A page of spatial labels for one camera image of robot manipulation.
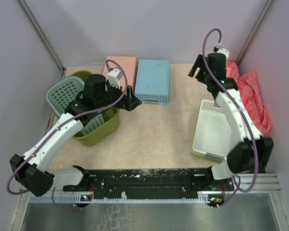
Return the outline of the blue perforated tray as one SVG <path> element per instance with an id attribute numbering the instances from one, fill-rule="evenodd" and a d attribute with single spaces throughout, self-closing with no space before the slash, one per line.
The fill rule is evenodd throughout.
<path id="1" fill-rule="evenodd" d="M 143 104 L 167 105 L 170 100 L 170 62 L 140 59 L 134 94 Z"/>

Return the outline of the white perforated tray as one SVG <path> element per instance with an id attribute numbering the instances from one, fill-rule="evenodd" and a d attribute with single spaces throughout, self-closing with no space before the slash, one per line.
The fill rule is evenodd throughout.
<path id="1" fill-rule="evenodd" d="M 202 100 L 192 150 L 227 157 L 233 145 L 232 131 L 222 109 Z"/>

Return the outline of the light green perforated tray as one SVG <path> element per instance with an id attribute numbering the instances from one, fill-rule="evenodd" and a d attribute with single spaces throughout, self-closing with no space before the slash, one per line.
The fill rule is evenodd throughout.
<path id="1" fill-rule="evenodd" d="M 192 150 L 191 154 L 197 155 L 197 156 L 202 157 L 202 158 L 214 160 L 217 162 L 222 162 L 222 161 L 226 160 L 226 157 L 224 157 L 224 156 L 217 155 L 217 154 L 211 154 L 208 152 L 201 152 L 201 151 L 197 151 L 197 150 L 196 151 Z"/>

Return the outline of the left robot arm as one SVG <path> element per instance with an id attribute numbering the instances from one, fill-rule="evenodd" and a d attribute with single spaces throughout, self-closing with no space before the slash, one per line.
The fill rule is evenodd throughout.
<path id="1" fill-rule="evenodd" d="M 63 145 L 98 113 L 112 107 L 132 111 L 141 103 L 133 94 L 130 85 L 120 86 L 115 77 L 106 79 L 100 74 L 90 75 L 83 82 L 83 90 L 66 107 L 57 125 L 25 154 L 15 154 L 10 159 L 13 170 L 11 178 L 37 197 L 44 195 L 51 188 L 69 185 L 80 191 L 87 190 L 91 180 L 86 176 L 86 170 L 78 166 L 52 170 L 48 168 L 51 161 Z"/>

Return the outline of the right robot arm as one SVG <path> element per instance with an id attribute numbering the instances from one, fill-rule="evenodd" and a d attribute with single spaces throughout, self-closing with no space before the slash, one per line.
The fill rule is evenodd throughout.
<path id="1" fill-rule="evenodd" d="M 226 55 L 198 55 L 189 77 L 207 86 L 213 100 L 202 100 L 192 152 L 218 163 L 206 171 L 206 186 L 217 190 L 223 179 L 264 169 L 274 142 L 253 123 L 234 79 L 226 77 Z"/>

